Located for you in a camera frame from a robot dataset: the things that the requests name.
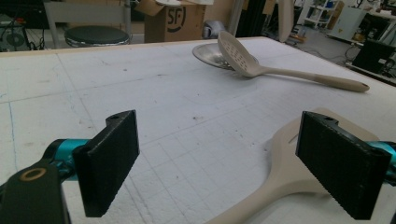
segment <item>chair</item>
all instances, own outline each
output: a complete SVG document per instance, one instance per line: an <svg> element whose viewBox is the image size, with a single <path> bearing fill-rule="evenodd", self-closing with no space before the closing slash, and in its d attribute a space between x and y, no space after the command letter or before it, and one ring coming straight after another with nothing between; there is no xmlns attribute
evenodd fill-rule
<svg viewBox="0 0 396 224"><path fill-rule="evenodd" d="M131 35L131 3L124 6L86 5L43 0L49 29L56 49L61 47L55 22L88 22L125 24L125 32L110 26L86 25L68 29L64 38L72 47L98 47L129 44Z"/></svg>

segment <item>white worktable surface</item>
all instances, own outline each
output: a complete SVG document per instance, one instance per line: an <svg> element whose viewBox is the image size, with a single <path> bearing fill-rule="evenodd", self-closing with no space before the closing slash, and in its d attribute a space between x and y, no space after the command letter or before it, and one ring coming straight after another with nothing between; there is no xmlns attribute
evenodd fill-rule
<svg viewBox="0 0 396 224"><path fill-rule="evenodd" d="M63 183L73 223L204 223L265 181L272 135L304 110L329 108L396 141L394 87L266 38L242 40L261 64L354 78L371 89L247 79L197 60L191 51L202 43L1 53L0 183L53 140L92 138L105 118L135 109L141 154L107 214L86 218L78 183ZM389 223L396 209L395 189L386 190L372 222ZM298 194L252 221L261 222L356 221L333 199Z"/></svg>

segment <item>black stool seat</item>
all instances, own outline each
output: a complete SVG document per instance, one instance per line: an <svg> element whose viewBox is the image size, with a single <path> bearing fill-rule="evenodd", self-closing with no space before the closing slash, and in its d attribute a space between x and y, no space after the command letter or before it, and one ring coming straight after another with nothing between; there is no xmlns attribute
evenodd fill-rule
<svg viewBox="0 0 396 224"><path fill-rule="evenodd" d="M64 33L66 43L72 47L98 47L125 45L129 36L122 30L107 26L79 26Z"/></svg>

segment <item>spoon handle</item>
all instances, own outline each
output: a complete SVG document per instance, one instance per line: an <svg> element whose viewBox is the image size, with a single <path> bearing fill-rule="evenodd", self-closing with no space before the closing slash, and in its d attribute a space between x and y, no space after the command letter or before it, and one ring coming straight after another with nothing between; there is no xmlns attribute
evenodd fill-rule
<svg viewBox="0 0 396 224"><path fill-rule="evenodd" d="M263 70L265 71L266 74L276 74L287 77L298 77L347 91L364 92L370 90L370 87L367 86L366 84L348 78L330 77L319 74L306 73L306 72L280 69L280 68L264 68Z"/></svg>

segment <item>printed logo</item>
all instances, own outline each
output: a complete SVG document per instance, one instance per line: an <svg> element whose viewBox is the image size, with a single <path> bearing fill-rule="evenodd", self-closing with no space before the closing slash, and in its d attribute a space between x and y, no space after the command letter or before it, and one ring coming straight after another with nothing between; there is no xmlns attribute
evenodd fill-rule
<svg viewBox="0 0 396 224"><path fill-rule="evenodd" d="M167 32L175 33L179 31L186 21L185 7L169 7Z"/></svg>

